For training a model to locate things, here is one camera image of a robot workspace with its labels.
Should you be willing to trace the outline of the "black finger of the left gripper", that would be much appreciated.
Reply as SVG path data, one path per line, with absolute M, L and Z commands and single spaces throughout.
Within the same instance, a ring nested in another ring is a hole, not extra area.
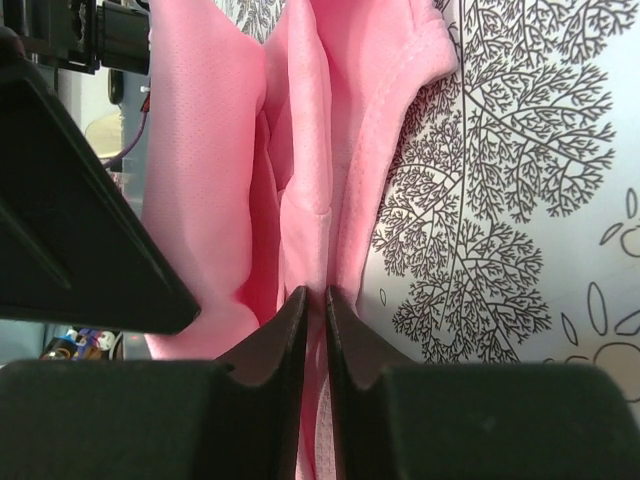
M 1 31 L 1 315 L 173 335 L 199 305 L 26 58 Z

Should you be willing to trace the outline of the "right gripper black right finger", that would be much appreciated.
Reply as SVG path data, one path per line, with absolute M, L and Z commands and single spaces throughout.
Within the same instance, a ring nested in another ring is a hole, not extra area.
M 341 479 L 635 479 L 639 429 L 582 365 L 420 364 L 326 292 Z

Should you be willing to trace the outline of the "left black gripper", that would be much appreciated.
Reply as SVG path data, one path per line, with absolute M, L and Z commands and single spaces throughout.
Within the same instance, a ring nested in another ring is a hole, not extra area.
M 119 1 L 3 1 L 1 25 L 38 63 L 87 74 L 149 71 L 149 13 Z

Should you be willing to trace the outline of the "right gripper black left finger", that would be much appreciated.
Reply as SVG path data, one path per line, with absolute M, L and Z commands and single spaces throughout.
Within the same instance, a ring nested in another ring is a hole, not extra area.
M 1 371 L 5 479 L 291 479 L 307 291 L 213 361 L 20 361 Z

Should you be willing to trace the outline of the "pink t shirt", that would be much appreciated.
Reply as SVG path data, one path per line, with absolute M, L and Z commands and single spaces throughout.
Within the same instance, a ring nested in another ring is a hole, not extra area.
M 213 359 L 311 305 L 296 475 L 336 477 L 324 295 L 357 300 L 419 89 L 456 70 L 430 1 L 289 1 L 259 43 L 211 1 L 151 3 L 142 221 L 200 305 L 155 359 Z

